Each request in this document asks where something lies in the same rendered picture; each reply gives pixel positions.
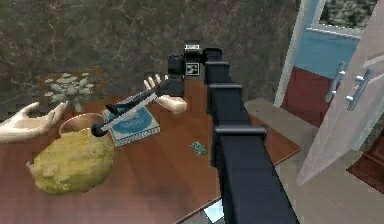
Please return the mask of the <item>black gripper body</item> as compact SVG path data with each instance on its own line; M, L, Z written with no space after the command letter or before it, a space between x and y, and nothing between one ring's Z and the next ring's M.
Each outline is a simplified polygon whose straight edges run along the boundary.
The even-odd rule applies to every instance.
M184 94L185 56L171 54L168 56L168 78L156 87L158 96L169 95L181 97Z

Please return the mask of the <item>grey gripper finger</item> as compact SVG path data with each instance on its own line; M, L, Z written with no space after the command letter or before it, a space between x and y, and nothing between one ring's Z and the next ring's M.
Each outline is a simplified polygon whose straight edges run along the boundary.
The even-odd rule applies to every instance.
M116 104L107 104L106 109L111 112L113 115L122 115L128 111L133 110L134 108L141 108L144 105L152 102L157 98L159 93L159 88L155 87L149 90L145 90L137 93L119 103Z
M112 114L112 117L110 119L107 119L103 123L96 123L91 127L91 133L95 137L103 137L114 125L118 124L119 122L125 120L130 115L133 115L141 108L134 108L131 111L128 111L126 113L123 113L122 115L113 115L111 112L108 112Z

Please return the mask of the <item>blue and white book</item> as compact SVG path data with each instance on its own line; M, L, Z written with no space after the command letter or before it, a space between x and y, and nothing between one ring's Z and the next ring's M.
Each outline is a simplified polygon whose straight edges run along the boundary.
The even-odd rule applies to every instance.
M146 107L139 109L130 118L115 124L109 130L116 147L124 146L159 132L159 123Z

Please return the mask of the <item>pale hand sculpture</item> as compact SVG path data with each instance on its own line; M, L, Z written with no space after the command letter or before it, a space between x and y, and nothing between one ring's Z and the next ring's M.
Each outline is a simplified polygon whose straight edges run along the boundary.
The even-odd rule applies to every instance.
M149 76L143 81L144 87L146 90L155 88L162 81L168 80L169 76L165 75L164 78L161 78L158 74L154 76ZM162 95L156 99L156 102L161 105L163 108L173 112L174 114L180 114L187 110L188 104L182 97L173 97L169 95Z
M30 117L29 113L39 105L39 102L33 102L0 123L0 144L27 140L46 133L62 117L69 102L60 102L44 116Z

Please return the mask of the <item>copper bowl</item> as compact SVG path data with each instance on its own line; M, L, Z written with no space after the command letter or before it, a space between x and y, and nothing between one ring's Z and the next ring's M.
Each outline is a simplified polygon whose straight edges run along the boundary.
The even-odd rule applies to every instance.
M98 113L84 113L66 120L59 128L59 134L79 132L90 129L93 124L103 122L104 117Z

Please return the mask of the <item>pale-leaved house plant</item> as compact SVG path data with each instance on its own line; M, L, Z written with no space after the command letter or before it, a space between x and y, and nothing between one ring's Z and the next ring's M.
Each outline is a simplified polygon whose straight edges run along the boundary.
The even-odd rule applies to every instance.
M83 104L94 92L95 84L89 79L89 72L73 74L69 72L59 73L47 78L44 83L48 90L44 93L51 103L68 101L76 112L83 112Z

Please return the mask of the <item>brown wooden table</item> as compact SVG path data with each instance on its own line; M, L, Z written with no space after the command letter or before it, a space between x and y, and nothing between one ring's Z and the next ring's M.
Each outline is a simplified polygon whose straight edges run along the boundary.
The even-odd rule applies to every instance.
M213 119L204 84L187 82L185 98L181 115L151 105L160 133L117 149L105 182L86 193L49 195L34 187L25 163L57 138L56 128L0 145L0 224L175 224L221 196L210 165ZM193 142L208 152L198 156Z

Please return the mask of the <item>small green card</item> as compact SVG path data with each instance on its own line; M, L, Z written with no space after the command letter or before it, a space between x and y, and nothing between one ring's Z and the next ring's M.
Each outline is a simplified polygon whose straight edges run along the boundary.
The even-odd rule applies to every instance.
M198 156L205 155L208 150L200 142L193 142L190 147L195 151Z

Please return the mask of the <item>yellow lumpy round thing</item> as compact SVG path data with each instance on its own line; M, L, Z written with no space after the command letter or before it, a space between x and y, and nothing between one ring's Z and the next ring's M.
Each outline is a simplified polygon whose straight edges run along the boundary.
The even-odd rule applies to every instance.
M89 130L64 133L26 163L35 186L49 194L87 192L111 172L115 146Z

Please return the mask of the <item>white room door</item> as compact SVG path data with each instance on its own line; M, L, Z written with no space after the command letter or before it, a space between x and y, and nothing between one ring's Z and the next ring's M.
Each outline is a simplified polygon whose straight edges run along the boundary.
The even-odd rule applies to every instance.
M366 69L372 69L373 76L355 109L348 111L345 97L353 94L355 77ZM345 72L298 173L299 185L359 149L384 113L384 0L377 2Z

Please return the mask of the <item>white-framed window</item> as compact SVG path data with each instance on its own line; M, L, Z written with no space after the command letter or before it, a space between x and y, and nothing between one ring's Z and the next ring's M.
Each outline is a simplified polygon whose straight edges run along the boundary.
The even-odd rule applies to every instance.
M379 0L318 0L308 31L359 39Z

